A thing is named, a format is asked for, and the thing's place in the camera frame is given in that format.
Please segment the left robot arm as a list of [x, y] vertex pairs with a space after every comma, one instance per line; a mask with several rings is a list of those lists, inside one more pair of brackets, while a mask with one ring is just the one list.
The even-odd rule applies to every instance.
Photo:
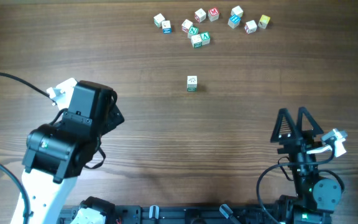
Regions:
[[18, 201], [12, 223], [55, 223], [102, 136], [124, 122], [117, 93], [106, 85], [70, 78], [47, 95], [59, 112], [27, 137], [21, 180], [28, 200]]

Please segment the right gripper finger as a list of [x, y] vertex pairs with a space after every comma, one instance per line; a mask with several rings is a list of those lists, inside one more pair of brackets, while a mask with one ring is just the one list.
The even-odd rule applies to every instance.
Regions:
[[270, 142], [293, 144], [300, 139], [300, 132], [286, 108], [279, 109]]
[[[305, 118], [305, 121], [310, 124], [310, 129], [303, 129], [303, 118]], [[304, 106], [298, 108], [296, 126], [300, 130], [301, 134], [310, 134], [312, 136], [317, 136], [319, 134], [324, 133], [321, 126], [316, 122], [316, 120], [312, 117], [310, 112]]]

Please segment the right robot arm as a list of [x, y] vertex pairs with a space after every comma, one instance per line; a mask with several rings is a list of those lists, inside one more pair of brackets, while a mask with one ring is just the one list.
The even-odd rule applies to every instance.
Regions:
[[305, 107], [299, 108], [296, 121], [286, 108], [278, 111], [270, 141], [282, 146], [277, 152], [288, 159], [293, 177], [287, 179], [293, 181], [296, 196], [280, 197], [272, 209], [275, 222], [331, 223], [344, 183], [333, 171], [318, 167], [346, 153], [346, 138], [336, 128], [325, 134]]

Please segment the plain white picture block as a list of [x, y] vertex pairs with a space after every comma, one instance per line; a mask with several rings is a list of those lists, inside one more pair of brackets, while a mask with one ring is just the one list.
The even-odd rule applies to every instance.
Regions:
[[197, 76], [187, 76], [187, 88], [197, 88]]

